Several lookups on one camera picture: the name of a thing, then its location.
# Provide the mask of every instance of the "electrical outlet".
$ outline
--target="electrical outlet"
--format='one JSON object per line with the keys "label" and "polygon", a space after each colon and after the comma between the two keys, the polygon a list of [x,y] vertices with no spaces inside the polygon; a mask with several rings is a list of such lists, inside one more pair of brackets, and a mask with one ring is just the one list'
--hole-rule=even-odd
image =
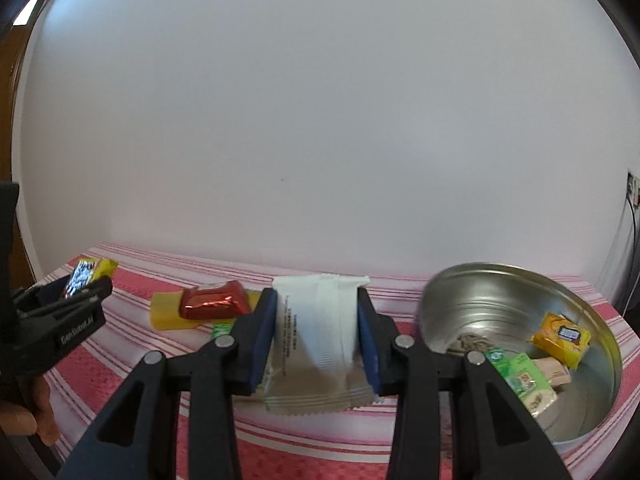
{"label": "electrical outlet", "polygon": [[630,171],[626,174],[626,195],[633,207],[640,206],[640,179]]}

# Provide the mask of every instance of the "striped tablecloth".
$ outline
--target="striped tablecloth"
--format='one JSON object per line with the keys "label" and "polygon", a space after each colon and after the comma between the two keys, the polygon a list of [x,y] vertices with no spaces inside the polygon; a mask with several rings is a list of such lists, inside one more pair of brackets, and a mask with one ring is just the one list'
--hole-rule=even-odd
{"label": "striped tablecloth", "polygon": [[[123,378],[151,349],[175,356],[200,348],[209,329],[158,332],[148,320],[154,292],[173,292],[185,286],[240,280],[261,289],[273,276],[305,272],[218,262],[176,254],[142,251],[102,244],[85,253],[120,262],[113,277],[113,294],[104,301],[106,325],[48,372],[51,403],[62,436],[56,446],[67,457],[87,425]],[[50,282],[68,274],[74,261],[44,278]],[[591,303],[607,321],[622,352],[624,372],[618,400],[609,418],[580,446],[563,458],[575,480],[586,480],[599,468],[626,428],[640,401],[640,340],[612,306],[577,276],[553,276]],[[401,332],[412,330],[412,319],[424,278],[372,276],[367,287],[379,312],[394,318]],[[348,412],[277,416],[260,402],[236,402],[238,451],[245,479],[383,479],[391,448],[395,399]],[[189,396],[180,404],[177,473],[187,471]],[[451,476],[445,460],[441,478]]]}

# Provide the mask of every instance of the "metal bowl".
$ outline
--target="metal bowl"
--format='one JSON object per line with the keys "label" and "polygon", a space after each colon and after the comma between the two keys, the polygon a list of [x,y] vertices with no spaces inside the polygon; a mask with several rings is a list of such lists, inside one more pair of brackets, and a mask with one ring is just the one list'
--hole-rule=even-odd
{"label": "metal bowl", "polygon": [[591,332],[591,344],[572,382],[538,417],[558,451],[573,447],[607,416],[616,400],[622,359],[614,335],[594,309],[564,286],[528,270],[496,264],[451,267],[426,285],[417,322],[424,342],[446,352],[463,332],[475,332],[513,354],[546,354],[528,343],[546,312]]}

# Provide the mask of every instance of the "red foil wrapper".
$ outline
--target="red foil wrapper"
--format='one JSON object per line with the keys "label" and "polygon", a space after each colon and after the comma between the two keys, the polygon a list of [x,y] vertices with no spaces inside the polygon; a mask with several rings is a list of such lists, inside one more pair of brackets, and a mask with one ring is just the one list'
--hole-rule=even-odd
{"label": "red foil wrapper", "polygon": [[184,319],[229,319],[250,312],[246,292],[237,280],[187,288],[180,300],[180,317]]}

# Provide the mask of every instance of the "yellow snack packet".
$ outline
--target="yellow snack packet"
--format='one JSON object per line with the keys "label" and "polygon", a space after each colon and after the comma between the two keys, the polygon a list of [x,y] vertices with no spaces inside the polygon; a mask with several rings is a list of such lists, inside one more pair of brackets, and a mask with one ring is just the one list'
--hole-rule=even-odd
{"label": "yellow snack packet", "polygon": [[66,299],[74,295],[93,280],[103,276],[113,276],[113,271],[117,266],[118,263],[115,260],[108,258],[80,258],[68,282],[66,282],[62,298]]}
{"label": "yellow snack packet", "polygon": [[547,312],[540,329],[529,339],[535,346],[576,369],[589,348],[591,333],[564,316]]}

